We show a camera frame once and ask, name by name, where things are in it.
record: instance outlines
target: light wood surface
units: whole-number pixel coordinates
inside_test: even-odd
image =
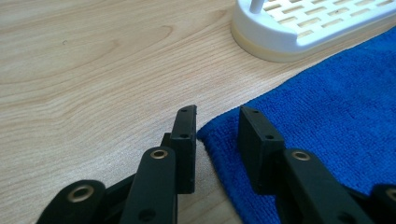
[[[296,63],[233,41],[234,0],[0,2],[0,223],[34,223],[63,187],[135,173],[176,112],[197,128],[395,22]],[[240,223],[198,143],[179,223]]]

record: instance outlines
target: blue towel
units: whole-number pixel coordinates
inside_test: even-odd
[[[396,28],[246,105],[271,120],[287,148],[315,153],[340,183],[365,194],[374,184],[396,184]],[[238,114],[235,108],[212,119],[198,138],[242,220],[279,223],[275,198],[249,185],[236,148]]]

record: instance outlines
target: wood grain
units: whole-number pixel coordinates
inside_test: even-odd
[[[184,105],[197,126],[378,26],[296,63],[257,59],[233,41],[234,0],[6,0],[0,3],[0,220],[34,223],[77,180],[111,186],[161,143]],[[204,146],[179,223],[240,223]]]

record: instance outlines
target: terry cloth fabric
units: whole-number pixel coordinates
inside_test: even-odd
[[[369,194],[396,184],[396,28],[340,52],[246,103],[284,136],[315,153],[342,184]],[[198,138],[245,223],[278,223],[273,196],[256,195],[236,148],[239,108]]]

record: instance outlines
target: blue cloth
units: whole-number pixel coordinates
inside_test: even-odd
[[[284,136],[315,153],[342,184],[369,194],[396,184],[396,28],[311,67],[246,103]],[[236,148],[239,108],[198,138],[245,223],[278,223],[273,196],[256,195]]]

